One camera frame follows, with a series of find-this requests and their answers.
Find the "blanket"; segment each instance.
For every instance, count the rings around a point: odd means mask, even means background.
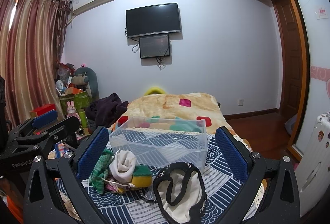
[[[217,128],[225,126],[232,134],[235,134],[223,117],[216,99],[205,93],[146,95],[132,101],[123,116],[205,119],[207,133],[215,134]]]

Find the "clear plastic box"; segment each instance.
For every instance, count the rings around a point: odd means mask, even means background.
[[[130,150],[139,164],[193,163],[202,172],[207,154],[205,120],[130,117],[110,134],[113,152]]]

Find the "white wall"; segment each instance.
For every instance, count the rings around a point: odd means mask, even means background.
[[[155,59],[132,52],[125,11],[170,2],[178,3],[182,33],[171,34],[172,56],[160,71]],[[173,94],[214,95],[223,114],[275,108],[279,52],[271,9],[259,0],[115,0],[68,26],[65,61],[95,70],[100,97],[116,92],[132,101],[158,86]]]
[[[316,15],[317,9],[324,7],[329,16],[329,0],[298,0],[298,2],[306,25],[311,66],[330,69],[330,19],[317,19]],[[326,81],[311,78],[306,114],[295,145],[302,153],[308,145],[316,118],[322,113],[329,112],[329,108],[330,99],[326,90]]]

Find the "drawstring bag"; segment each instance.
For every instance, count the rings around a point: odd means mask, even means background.
[[[170,224],[201,223],[207,195],[196,166],[170,164],[160,170],[152,185],[158,206]]]

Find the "wooden floor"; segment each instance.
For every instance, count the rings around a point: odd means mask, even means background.
[[[254,151],[265,158],[279,160],[290,139],[284,128],[285,120],[278,113],[227,120],[236,134],[247,139]]]

